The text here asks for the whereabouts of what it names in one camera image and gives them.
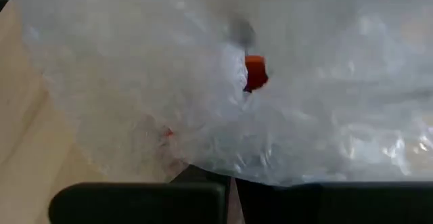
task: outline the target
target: beige surface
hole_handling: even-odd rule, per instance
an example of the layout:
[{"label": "beige surface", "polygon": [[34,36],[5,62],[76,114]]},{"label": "beige surface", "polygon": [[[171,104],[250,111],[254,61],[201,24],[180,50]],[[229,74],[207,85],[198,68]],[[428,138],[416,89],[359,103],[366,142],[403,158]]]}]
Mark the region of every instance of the beige surface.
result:
[{"label": "beige surface", "polygon": [[73,135],[29,64],[9,2],[0,13],[0,223],[48,223],[52,195],[103,180]]}]

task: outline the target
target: black object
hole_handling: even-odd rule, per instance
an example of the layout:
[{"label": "black object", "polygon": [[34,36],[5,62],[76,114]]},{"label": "black object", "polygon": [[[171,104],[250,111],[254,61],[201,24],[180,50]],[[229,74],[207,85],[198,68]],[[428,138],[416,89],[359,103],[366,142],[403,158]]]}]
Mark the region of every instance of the black object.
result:
[{"label": "black object", "polygon": [[0,0],[0,12],[1,12],[1,10],[6,6],[6,3],[8,2],[9,0]]},{"label": "black object", "polygon": [[[53,224],[226,223],[230,178],[189,166],[171,183],[84,183],[49,207]],[[431,223],[433,183],[315,183],[289,188],[236,179],[246,224]]]},{"label": "black object", "polygon": [[54,224],[222,224],[229,183],[228,177],[194,166],[167,184],[82,183],[54,197],[49,219]]}]

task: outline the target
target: crumpled plastic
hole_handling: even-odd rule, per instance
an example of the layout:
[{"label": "crumpled plastic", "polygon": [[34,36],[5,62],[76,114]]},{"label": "crumpled plastic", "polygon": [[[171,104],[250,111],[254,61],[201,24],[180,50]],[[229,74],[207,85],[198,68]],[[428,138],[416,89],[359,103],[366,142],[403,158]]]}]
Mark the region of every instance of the crumpled plastic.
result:
[{"label": "crumpled plastic", "polygon": [[[270,185],[433,179],[431,0],[15,0],[89,159]],[[245,94],[249,20],[269,82]]]}]

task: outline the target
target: plastic bag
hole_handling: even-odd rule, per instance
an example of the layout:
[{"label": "plastic bag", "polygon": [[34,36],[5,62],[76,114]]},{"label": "plastic bag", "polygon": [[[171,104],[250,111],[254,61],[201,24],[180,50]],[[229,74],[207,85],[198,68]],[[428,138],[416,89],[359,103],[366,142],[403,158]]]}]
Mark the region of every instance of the plastic bag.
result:
[{"label": "plastic bag", "polygon": [[[109,176],[162,179],[178,158],[272,185],[433,179],[431,0],[16,1]],[[267,59],[250,95],[234,16]]]}]

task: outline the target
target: red object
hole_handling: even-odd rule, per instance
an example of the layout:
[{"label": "red object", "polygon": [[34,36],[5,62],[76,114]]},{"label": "red object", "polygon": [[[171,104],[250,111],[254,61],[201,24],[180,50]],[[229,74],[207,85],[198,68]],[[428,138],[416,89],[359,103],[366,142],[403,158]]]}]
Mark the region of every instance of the red object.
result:
[{"label": "red object", "polygon": [[253,92],[260,89],[268,81],[266,74],[265,58],[259,55],[247,55],[245,66],[248,71],[247,83],[244,91]]},{"label": "red object", "polygon": [[173,136],[175,133],[173,131],[171,131],[171,129],[167,129],[167,131],[164,133],[165,137],[171,137]]}]

